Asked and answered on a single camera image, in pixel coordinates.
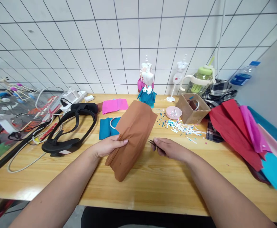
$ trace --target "small pink bowl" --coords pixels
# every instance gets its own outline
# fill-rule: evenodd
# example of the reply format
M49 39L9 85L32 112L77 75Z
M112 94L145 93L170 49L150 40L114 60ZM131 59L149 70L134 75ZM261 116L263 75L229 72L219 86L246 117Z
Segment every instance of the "small pink bowl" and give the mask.
M171 115L171 112L175 112L176 111L176 117L175 116L172 116ZM169 119L178 119L180 118L180 116L183 114L183 112L178 108L178 107L175 107L175 106L169 106L166 108L166 116L169 118Z

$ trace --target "black headset strap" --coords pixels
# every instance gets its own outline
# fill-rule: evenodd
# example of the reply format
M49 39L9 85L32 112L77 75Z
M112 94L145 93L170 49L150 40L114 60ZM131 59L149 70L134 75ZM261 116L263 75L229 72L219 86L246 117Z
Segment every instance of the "black headset strap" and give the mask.
M89 128L89 130L85 133L85 135L80 139L80 142L83 142L85 140L85 138L88 136L88 134L92 131L93 127L95 126L96 124L96 121L97 121L97 115L94 114L94 112L88 110L88 109L73 109L73 110L70 110L69 112L67 112L61 119L60 121L57 123L57 125L54 127L54 129L52 130L52 132L50 133L47 141L51 142L52 144L56 145L57 144L57 140L59 139L60 136L64 135L64 134L67 134L67 133L70 133L72 131L75 131L78 126L79 126L79 115L82 115L82 114L85 114L85 115L88 115L90 114L93 118L93 123L91 125L91 127ZM61 130L57 136L52 139L54 133L56 132L56 130L59 128L59 126L65 122L66 120L72 118L73 116L76 117L76 124L75 126L73 127L72 130L68 131L68 132L65 132L63 133L63 130Z
M89 130L85 133L85 135L79 140L80 142L83 142L85 140L85 138L90 134L90 132L92 131L92 129L94 128L95 124L96 124L96 121L97 121L97 115L95 115L93 112L92 112L92 115L93 117L93 123L92 125L90 126Z
M75 126L73 127L73 129L70 130L70 131L68 131L68 132L65 132L65 133L63 133L63 134L61 134L61 135L70 133L70 132L72 132L72 131L75 131L75 130L78 128L78 126L79 126L79 111L80 111L80 110L81 110L81 109L76 110L76 112L75 112L76 124L75 124Z

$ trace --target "white pole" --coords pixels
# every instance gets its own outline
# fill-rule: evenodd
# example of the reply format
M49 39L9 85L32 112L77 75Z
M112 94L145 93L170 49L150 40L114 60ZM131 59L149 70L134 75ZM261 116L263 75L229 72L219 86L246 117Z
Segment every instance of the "white pole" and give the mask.
M166 98L167 101L170 101L170 102L175 101L175 98L173 97L175 87L176 87L176 84L174 84L174 86L173 86L173 90L172 90L171 96Z

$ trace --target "white tiled wall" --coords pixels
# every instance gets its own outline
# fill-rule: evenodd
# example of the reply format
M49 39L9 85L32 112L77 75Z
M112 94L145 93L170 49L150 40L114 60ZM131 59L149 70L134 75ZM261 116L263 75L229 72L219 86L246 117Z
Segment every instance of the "white tiled wall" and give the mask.
M136 94L148 55L155 92L169 94L185 54L186 74L216 55L222 14L223 0L0 0L0 79ZM277 0L226 0L220 78L276 40Z

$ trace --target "blue bottle cap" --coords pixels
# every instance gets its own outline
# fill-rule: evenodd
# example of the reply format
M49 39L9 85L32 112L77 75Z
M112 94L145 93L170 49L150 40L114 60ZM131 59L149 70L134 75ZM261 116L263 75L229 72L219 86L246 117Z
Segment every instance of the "blue bottle cap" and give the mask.
M250 63L250 65L252 65L252 66L258 66L259 64L260 64L260 62L257 62L257 61L252 61Z

